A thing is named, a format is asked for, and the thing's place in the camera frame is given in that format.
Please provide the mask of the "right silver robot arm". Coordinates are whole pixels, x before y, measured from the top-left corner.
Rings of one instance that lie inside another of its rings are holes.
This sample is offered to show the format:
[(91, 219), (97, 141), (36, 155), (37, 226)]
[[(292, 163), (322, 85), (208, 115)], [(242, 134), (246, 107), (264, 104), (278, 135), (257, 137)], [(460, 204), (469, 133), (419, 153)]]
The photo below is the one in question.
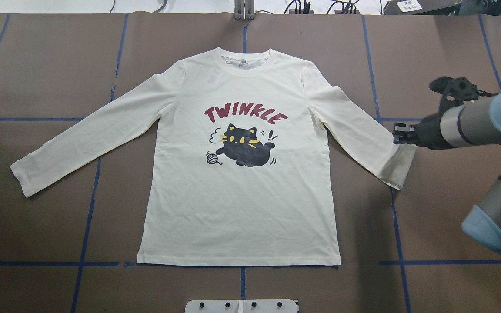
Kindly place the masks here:
[[(431, 150), (501, 146), (501, 93), (466, 104), (452, 104), (443, 97), (437, 113), (413, 125), (395, 123), (392, 132), (396, 144)], [(473, 206), (461, 227), (475, 241), (501, 254), (501, 175)]]

